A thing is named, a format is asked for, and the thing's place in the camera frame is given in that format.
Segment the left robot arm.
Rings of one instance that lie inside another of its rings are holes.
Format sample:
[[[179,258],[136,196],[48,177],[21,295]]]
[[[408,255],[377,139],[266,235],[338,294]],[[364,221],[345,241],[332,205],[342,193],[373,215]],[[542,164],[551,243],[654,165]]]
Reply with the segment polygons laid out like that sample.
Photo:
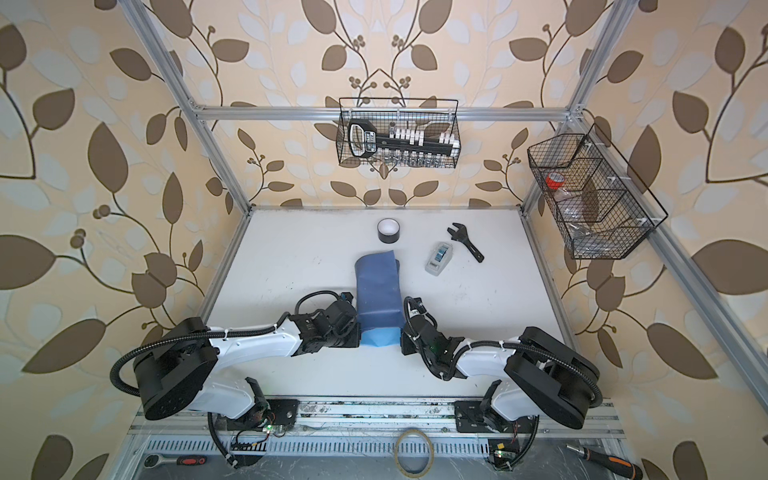
[[[234,469],[242,461],[216,432],[219,417],[247,431],[273,423],[269,403],[258,381],[225,375],[225,369],[265,358],[291,358],[323,348],[356,348],[361,330],[353,296],[329,291],[325,309],[283,313],[266,327],[209,328],[199,317],[188,318],[161,339],[120,357],[109,378],[119,391],[140,398],[148,420],[165,419],[191,409],[207,416],[211,439]]]

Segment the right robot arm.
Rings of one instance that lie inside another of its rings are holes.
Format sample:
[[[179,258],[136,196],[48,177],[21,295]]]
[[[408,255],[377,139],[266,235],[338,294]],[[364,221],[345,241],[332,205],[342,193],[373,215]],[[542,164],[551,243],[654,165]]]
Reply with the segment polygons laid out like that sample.
[[[538,327],[511,340],[447,337],[426,310],[405,308],[401,335],[404,355],[417,354],[430,374],[442,381],[488,376],[493,379],[469,421],[525,443],[497,447],[491,465],[512,471],[533,446],[543,416],[570,429],[583,427],[589,410],[603,404],[598,368]]]

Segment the white tape dispenser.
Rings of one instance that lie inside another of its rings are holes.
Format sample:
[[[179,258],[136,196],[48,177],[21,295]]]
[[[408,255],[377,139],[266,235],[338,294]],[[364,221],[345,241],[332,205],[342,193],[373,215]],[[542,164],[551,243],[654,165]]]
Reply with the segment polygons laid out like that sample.
[[[450,243],[437,243],[425,264],[425,271],[433,276],[439,276],[450,263],[452,257],[453,246]]]

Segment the black adjustable wrench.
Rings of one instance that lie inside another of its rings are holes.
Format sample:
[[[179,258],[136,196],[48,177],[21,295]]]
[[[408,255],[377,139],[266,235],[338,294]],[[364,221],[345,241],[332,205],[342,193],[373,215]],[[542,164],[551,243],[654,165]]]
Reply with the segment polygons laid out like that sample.
[[[453,241],[464,245],[478,263],[482,263],[485,260],[485,256],[470,240],[467,227],[464,224],[453,222],[452,226],[447,228],[447,232]]]

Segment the black tape roll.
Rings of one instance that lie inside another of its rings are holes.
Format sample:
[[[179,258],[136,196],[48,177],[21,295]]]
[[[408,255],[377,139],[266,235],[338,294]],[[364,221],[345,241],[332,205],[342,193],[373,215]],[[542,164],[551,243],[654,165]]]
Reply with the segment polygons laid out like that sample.
[[[393,218],[384,218],[377,223],[378,239],[384,244],[394,244],[400,238],[400,223]]]

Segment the socket set holder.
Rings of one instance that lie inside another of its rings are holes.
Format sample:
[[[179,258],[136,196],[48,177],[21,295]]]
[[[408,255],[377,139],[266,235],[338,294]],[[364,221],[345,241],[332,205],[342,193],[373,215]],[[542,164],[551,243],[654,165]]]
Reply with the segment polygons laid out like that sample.
[[[425,130],[387,127],[379,133],[368,120],[351,120],[346,131],[350,152],[357,158],[379,159],[455,159],[461,150],[460,141],[440,132],[437,140],[429,139]]]

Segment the red object in basket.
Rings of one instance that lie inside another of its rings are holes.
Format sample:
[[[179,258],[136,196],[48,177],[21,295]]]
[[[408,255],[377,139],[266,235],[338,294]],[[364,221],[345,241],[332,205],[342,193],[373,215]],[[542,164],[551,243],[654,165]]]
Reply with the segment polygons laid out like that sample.
[[[565,183],[565,177],[559,172],[549,172],[545,177],[545,184],[550,191],[557,191]]]

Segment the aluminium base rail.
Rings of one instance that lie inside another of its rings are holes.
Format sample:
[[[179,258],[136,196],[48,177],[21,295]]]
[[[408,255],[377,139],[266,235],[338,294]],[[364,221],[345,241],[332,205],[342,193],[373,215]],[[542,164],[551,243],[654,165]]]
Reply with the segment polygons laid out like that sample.
[[[292,427],[279,427],[278,438],[298,436],[397,436],[418,429],[430,436],[454,436],[459,397],[299,396]],[[543,416],[538,435],[557,439],[627,438],[612,401],[591,409],[580,430]]]

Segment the red handled ratchet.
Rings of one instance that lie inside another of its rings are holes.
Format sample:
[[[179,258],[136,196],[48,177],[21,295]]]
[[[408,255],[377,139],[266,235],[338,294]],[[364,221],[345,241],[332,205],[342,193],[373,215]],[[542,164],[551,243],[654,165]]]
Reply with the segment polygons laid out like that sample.
[[[163,456],[160,454],[150,454],[143,461],[145,469],[153,469],[162,465],[174,466],[202,466],[208,462],[205,455],[181,455],[181,456]]]

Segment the orange handled screwdriver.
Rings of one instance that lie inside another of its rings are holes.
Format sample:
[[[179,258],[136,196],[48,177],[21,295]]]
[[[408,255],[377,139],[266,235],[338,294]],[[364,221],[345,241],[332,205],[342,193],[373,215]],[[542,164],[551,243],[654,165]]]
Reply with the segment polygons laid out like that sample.
[[[599,465],[619,477],[631,480],[644,478],[642,470],[637,465],[620,457],[597,452],[586,447],[567,445],[566,448],[577,454],[582,460]]]

